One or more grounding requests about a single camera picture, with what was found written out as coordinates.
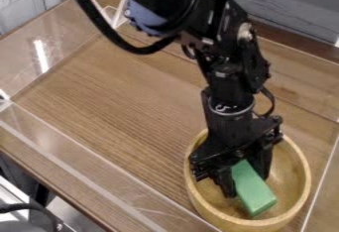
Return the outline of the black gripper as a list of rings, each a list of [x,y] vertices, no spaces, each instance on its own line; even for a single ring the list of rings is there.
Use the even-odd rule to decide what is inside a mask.
[[[278,115],[258,115],[254,112],[255,100],[251,99],[242,109],[227,107],[215,102],[211,90],[202,92],[207,137],[190,155],[190,164],[197,180],[210,177],[222,188],[227,198],[238,196],[231,166],[249,160],[255,172],[267,180],[273,161],[273,148],[282,141]]]

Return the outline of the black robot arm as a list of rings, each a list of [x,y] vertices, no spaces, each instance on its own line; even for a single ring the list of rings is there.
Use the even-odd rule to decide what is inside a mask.
[[[195,178],[211,178],[227,197],[237,193],[233,166],[249,160],[269,177],[282,118],[255,113],[255,95],[267,94],[270,63],[255,27],[235,0],[128,0],[127,18],[147,35],[173,37],[207,80],[202,101],[209,135],[190,155]]]

